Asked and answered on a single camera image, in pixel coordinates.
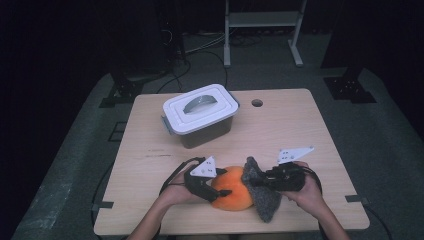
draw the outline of white container lid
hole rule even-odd
[[[172,130],[185,135],[236,114],[239,104],[220,84],[212,84],[168,99],[163,110]]]

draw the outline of white shelf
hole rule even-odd
[[[229,27],[296,26],[298,11],[230,13]]]

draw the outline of orange ball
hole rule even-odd
[[[228,196],[218,197],[212,202],[212,206],[227,211],[241,211],[252,206],[253,199],[241,180],[243,167],[231,166],[225,170],[226,173],[212,179],[211,186],[217,191],[225,189],[232,192]]]

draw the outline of floor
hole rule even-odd
[[[358,194],[369,201],[368,206],[387,225],[393,239],[422,239],[424,144],[381,79],[366,69],[359,81],[376,103],[333,99],[323,79],[340,76],[345,69],[320,68],[330,37],[300,35],[302,68],[295,66],[287,46],[290,34],[238,39],[241,44],[231,49],[230,68],[222,65],[222,45],[213,45],[188,55],[189,64],[176,61],[173,73],[146,83],[141,94],[187,92],[211,83],[226,85],[230,91],[309,89]],[[213,39],[186,36],[186,50]],[[111,133],[115,126],[118,131],[124,130],[125,124],[119,123],[127,121],[132,107],[127,103],[99,108],[112,86],[110,75],[99,79],[13,239],[122,239],[93,232],[96,204],[102,199],[119,149],[121,133]],[[370,227],[349,231],[351,238],[389,239],[382,222],[367,213]],[[321,239],[318,232],[295,236],[300,240]]]

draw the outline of white tag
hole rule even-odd
[[[193,169],[190,172],[190,175],[197,177],[216,177],[215,159],[213,158],[213,156],[210,156],[199,166]]]
[[[307,148],[281,149],[280,154],[278,155],[278,164],[293,162],[296,159],[299,159],[312,152],[313,150],[313,146]]]

